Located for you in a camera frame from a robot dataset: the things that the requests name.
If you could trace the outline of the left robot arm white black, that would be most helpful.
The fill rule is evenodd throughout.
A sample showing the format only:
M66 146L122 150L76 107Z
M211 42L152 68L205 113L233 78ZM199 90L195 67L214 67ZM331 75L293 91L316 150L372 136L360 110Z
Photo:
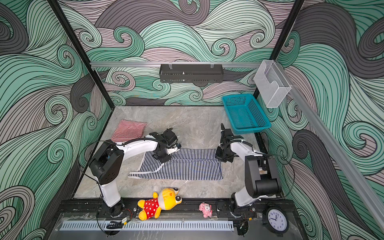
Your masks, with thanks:
M153 157L163 164L171 159L171 154L180 149L181 144L172 128L165 130L162 134L153 132L145 137L123 143L104 141L91 158L89 168L93 175L92 179L99 186L102 200L110 216L119 217L124 209L116 182L123 160L152 152Z

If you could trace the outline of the blue white striped tank top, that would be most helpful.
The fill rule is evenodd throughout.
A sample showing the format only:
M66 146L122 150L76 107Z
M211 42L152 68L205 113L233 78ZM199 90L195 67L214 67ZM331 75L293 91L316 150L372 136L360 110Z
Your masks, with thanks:
M223 179L222 162L214 149L180 149L165 163L146 152L140 167L130 172L129 178L183 181L220 181Z

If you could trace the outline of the teal plastic basket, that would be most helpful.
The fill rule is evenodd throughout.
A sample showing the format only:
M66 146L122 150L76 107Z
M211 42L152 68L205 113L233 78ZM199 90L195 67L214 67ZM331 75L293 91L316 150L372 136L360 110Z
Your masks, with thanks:
M253 95L227 95L222 97L222 101L235 134L259 133L271 127L269 119Z

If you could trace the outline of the red white striped tank top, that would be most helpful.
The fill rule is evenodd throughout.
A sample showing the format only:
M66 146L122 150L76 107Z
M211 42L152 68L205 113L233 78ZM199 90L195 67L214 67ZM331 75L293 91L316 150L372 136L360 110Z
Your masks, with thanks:
M111 136L115 143L123 143L133 139L141 138L147 123L129 120L120 120L116 130Z

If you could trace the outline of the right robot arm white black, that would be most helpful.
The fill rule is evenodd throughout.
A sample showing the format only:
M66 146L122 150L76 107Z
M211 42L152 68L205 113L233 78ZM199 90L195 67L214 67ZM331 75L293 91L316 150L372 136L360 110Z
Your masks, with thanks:
M234 209L250 206L256 201L277 196L282 192L275 158L255 150L242 136L235 136L231 129L221 124L216 158L224 163L232 163L236 157L245 164L245 186L232 194Z

